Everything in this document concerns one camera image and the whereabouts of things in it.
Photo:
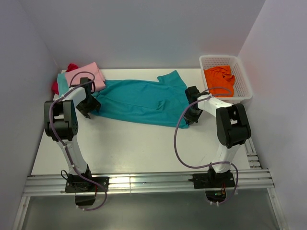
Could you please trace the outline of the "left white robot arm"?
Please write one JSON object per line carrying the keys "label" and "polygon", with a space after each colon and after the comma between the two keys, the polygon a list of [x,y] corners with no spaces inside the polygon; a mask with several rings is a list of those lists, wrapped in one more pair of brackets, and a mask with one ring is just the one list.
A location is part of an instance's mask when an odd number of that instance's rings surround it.
{"label": "left white robot arm", "polygon": [[91,89],[85,86],[71,87],[58,99],[44,103],[45,133],[61,148],[69,167],[68,176],[79,176],[76,186],[82,191],[92,189],[94,180],[77,141],[79,125],[76,109],[89,118],[89,113],[98,111],[100,106],[101,104],[92,96]]}

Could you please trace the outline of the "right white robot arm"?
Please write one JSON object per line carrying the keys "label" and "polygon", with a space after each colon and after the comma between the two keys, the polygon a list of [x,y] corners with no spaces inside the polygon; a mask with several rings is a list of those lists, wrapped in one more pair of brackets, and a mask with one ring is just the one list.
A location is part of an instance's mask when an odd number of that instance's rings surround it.
{"label": "right white robot arm", "polygon": [[231,168],[231,163],[241,146],[251,137],[251,128],[244,105],[227,103],[216,97],[197,93],[187,96],[191,107],[184,115],[188,124],[197,123],[203,111],[215,117],[219,147],[212,162],[213,172],[208,174],[208,183],[217,187],[224,181],[223,173]]}

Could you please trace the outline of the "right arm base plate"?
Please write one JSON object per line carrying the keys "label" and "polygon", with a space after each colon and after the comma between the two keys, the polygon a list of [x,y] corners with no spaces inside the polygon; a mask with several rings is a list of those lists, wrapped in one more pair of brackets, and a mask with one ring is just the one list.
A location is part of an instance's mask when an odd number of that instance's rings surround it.
{"label": "right arm base plate", "polygon": [[188,181],[193,182],[195,189],[230,188],[235,187],[236,184],[230,170],[224,173],[216,173],[214,170],[208,170],[206,173],[195,173]]}

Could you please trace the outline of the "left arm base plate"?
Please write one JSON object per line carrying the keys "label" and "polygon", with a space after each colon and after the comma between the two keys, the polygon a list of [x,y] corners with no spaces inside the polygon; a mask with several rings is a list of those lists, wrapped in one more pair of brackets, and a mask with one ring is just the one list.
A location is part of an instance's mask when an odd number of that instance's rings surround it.
{"label": "left arm base plate", "polygon": [[72,178],[68,179],[65,186],[65,193],[88,193],[88,192],[104,192],[108,190],[109,177],[92,177],[90,180],[101,185],[97,186],[87,180],[74,175]]}

